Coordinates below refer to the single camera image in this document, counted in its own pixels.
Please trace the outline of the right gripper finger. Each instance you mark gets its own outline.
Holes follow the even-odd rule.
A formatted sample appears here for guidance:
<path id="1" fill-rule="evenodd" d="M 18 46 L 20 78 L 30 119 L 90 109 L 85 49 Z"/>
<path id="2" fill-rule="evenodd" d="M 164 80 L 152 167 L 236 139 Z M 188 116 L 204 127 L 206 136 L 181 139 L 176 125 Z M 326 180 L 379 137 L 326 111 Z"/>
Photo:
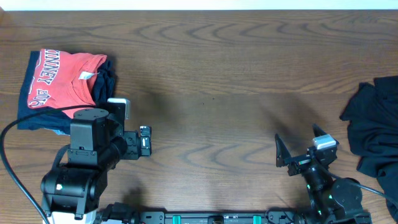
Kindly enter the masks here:
<path id="1" fill-rule="evenodd" d="M 275 134 L 275 144 L 276 144 L 276 167 L 285 167 L 293 164 L 301 166 L 311 161 L 310 156 L 307 154 L 292 157 L 290 155 L 289 150 L 285 146 L 283 140 L 280 138 L 278 134 Z"/>
<path id="2" fill-rule="evenodd" d="M 320 137 L 320 136 L 327 135 L 327 133 L 324 132 L 324 130 L 322 130 L 322 128 L 319 127 L 317 124 L 312 124 L 312 129 L 313 129 L 314 136 L 316 138 Z"/>

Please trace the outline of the coral red t-shirt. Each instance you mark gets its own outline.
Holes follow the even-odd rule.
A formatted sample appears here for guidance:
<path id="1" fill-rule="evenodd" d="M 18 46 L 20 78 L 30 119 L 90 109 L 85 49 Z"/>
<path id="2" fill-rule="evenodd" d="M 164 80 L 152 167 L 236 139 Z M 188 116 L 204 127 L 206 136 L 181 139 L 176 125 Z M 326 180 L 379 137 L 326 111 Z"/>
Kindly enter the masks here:
<path id="1" fill-rule="evenodd" d="M 106 59 L 103 54 L 41 49 L 28 91 L 28 107 L 94 105 L 91 91 Z"/>

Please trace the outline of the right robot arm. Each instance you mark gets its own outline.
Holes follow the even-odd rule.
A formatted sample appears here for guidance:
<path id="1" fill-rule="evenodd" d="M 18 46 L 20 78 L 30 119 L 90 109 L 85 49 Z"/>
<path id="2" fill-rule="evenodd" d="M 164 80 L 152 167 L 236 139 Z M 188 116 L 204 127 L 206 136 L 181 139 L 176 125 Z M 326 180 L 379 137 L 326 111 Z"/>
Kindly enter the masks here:
<path id="1" fill-rule="evenodd" d="M 333 177 L 329 165 L 337 159 L 339 142 L 319 126 L 312 126 L 313 145 L 300 156 L 291 156 L 281 137 L 275 135 L 276 166 L 287 167 L 288 175 L 301 175 L 306 181 L 310 208 L 296 211 L 294 223 L 371 223 L 364 210 L 359 182 L 352 178 Z"/>

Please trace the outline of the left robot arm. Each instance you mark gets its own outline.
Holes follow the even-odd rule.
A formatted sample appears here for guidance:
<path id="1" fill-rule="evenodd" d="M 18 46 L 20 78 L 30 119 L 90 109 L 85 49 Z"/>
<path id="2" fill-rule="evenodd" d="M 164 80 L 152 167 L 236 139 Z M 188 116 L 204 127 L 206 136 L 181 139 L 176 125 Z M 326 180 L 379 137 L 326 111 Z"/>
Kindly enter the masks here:
<path id="1" fill-rule="evenodd" d="M 125 131 L 125 106 L 78 110 L 70 125 L 70 143 L 62 147 L 41 183 L 42 209 L 49 223 L 101 223 L 138 221 L 123 205 L 110 205 L 98 213 L 100 197 L 108 185 L 108 172 L 121 160 L 152 154 L 149 126 Z"/>

